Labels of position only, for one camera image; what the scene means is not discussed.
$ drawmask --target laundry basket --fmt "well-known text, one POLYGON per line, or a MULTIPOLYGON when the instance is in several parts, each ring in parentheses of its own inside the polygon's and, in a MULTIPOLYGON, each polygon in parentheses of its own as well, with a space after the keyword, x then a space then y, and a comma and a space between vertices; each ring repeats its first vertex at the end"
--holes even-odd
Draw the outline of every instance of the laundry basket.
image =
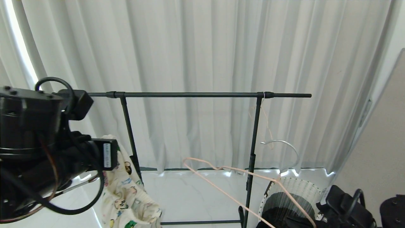
MULTIPOLYGON (((319 188, 309 181, 296 178, 281 178, 280 182, 308 215, 315 219, 319 212, 316 207, 316 202, 320 200, 321 196, 319 188)), ((304 214, 284 193, 282 188, 272 181, 264 193, 259 215, 277 228, 286 227, 285 218, 287 216, 305 218, 304 214)))

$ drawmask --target garment rack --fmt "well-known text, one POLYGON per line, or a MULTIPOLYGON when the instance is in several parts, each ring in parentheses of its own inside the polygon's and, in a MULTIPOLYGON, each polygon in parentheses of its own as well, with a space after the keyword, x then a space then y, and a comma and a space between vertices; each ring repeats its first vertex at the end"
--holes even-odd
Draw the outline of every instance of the garment rack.
MULTIPOLYGON (((89 93, 91 97, 107 97, 107 98, 119 98, 121 100, 122 110, 124 112, 124 118, 127 126, 128 136, 131 143, 132 149, 132 162, 134 163, 135 170, 139 175, 139 178, 142 180, 141 168, 139 167, 139 159, 136 153, 134 134, 132 132, 131 121, 129 118, 128 106, 127 106, 127 97, 250 97, 257 98, 256 100, 256 112, 254 117, 254 127, 252 135, 252 146, 250 149, 250 159, 249 159, 249 172, 254 172, 255 164, 255 146, 257 138, 257 128, 259 124, 260 116, 260 106, 262 104, 262 99, 269 99, 274 97, 311 97, 311 94, 306 93, 274 93, 274 92, 91 92, 89 93)), ((253 176, 248 175, 246 181, 246 207, 250 206, 250 196, 252 193, 252 183, 253 176)), ((185 225, 185 224, 220 224, 220 223, 240 223, 242 228, 247 228, 247 218, 249 215, 248 211, 245 211, 243 214, 243 209, 240 206, 238 208, 239 220, 219 220, 219 221, 189 221, 189 222, 161 222, 161 225, 185 225)))

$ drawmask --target floor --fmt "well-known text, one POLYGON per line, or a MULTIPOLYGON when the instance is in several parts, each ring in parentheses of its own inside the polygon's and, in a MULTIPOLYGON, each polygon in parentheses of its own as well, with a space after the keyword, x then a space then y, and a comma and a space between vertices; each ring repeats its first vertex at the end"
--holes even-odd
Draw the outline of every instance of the floor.
MULTIPOLYGON (((227 171, 200 171, 214 184, 234 196, 243 204, 246 201, 246 175, 227 171)), ((255 173, 275 178, 278 170, 256 170, 255 173)), ((295 170, 283 173, 285 176, 296 177, 295 170)), ((142 176, 148 194, 158 202, 163 209, 162 222, 204 221, 204 220, 237 220, 239 219, 238 205, 214 187, 193 175, 189 171, 144 171, 142 176)), ((313 182, 320 189, 327 187, 333 175, 326 175, 323 169, 301 170, 299 177, 313 182)), ((258 211, 259 204, 266 190, 268 181, 260 178, 253 179, 250 208, 258 211)), ((62 195, 52 202, 67 209, 76 209, 91 201, 97 192, 97 183, 85 185, 62 195)), ((48 209, 12 224, 0 225, 0 228, 101 228, 97 219, 100 203, 92 209, 74 216, 59 215, 48 209)), ((258 219, 249 216, 248 227, 254 228, 258 219)), ((165 225, 164 228, 239 228, 240 224, 203 224, 203 225, 165 225)))

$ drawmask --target rack bottom bar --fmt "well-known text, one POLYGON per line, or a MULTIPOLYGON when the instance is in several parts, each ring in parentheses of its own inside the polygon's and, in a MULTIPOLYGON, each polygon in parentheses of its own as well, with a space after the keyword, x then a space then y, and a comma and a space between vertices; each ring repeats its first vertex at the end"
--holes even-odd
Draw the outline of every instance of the rack bottom bar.
POLYGON ((164 225, 186 225, 186 224, 215 224, 215 223, 241 223, 240 220, 219 220, 219 221, 189 221, 189 222, 161 222, 164 225))

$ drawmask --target door hinge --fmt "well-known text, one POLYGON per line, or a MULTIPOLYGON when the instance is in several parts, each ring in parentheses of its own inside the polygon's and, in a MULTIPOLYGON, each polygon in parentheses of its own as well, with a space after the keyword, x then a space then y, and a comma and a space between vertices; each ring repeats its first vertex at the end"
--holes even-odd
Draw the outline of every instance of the door hinge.
POLYGON ((371 108, 372 104, 373 104, 373 102, 371 101, 371 99, 369 99, 367 101, 367 105, 366 105, 366 108, 364 109, 363 115, 361 116, 360 123, 359 123, 358 127, 361 127, 363 125, 364 121, 366 120, 367 115, 369 114, 369 111, 370 111, 370 108, 371 108))

